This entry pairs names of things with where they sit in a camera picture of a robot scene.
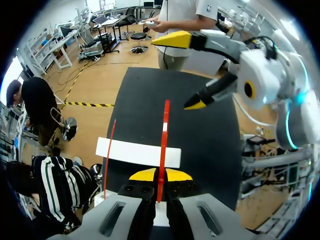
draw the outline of gray pants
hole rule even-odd
[[[187,56],[173,57],[167,54],[164,55],[162,51],[158,50],[158,62],[160,69],[181,71],[187,58]]]

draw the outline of red stick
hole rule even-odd
[[[114,120],[114,122],[113,122],[112,131],[111,131],[111,135],[110,135],[109,148],[108,148],[108,153],[106,155],[106,162],[105,162],[105,168],[104,168],[104,189],[103,189],[104,199],[106,199],[106,192],[107,192],[106,191],[106,189],[107,189],[107,169],[108,169],[108,163],[109,163],[109,153],[110,153],[112,138],[115,133],[115,128],[116,128],[116,120]]]
[[[163,186],[165,183],[165,158],[166,158],[166,147],[167,147],[167,139],[168,139],[169,111],[170,111],[170,100],[165,100],[162,139],[161,139],[160,167],[159,167],[159,176],[158,176],[158,194],[157,194],[158,203],[161,202]]]

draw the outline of person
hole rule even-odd
[[[24,101],[26,112],[30,118],[26,120],[26,127],[34,125],[39,130],[38,142],[42,146],[48,145],[58,123],[51,117],[51,108],[57,109],[57,102],[48,83],[39,77],[31,77],[21,84],[13,80],[6,91],[6,104],[19,105]],[[60,114],[52,110],[52,116],[59,122]]]
[[[92,173],[81,165],[82,160],[60,156],[35,156],[32,164],[11,161],[5,163],[7,180],[14,191],[29,197],[33,203],[36,227],[45,232],[42,235],[69,233],[81,223],[75,215],[76,209],[82,214],[88,210],[99,186]]]
[[[157,32],[156,39],[167,34],[184,31],[212,29],[218,18],[217,0],[165,0],[160,14],[148,19],[157,26],[150,29]],[[190,49],[156,46],[160,69],[180,71],[191,55]]]

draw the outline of stool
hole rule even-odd
[[[145,39],[147,34],[144,32],[137,32],[131,35],[131,39],[139,40],[139,45],[130,49],[133,54],[143,54],[148,51],[147,46],[141,46],[141,40]]]

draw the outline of remote controller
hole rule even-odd
[[[154,21],[146,21],[145,25],[147,25],[148,27],[155,27],[158,25],[158,23],[155,23]]]

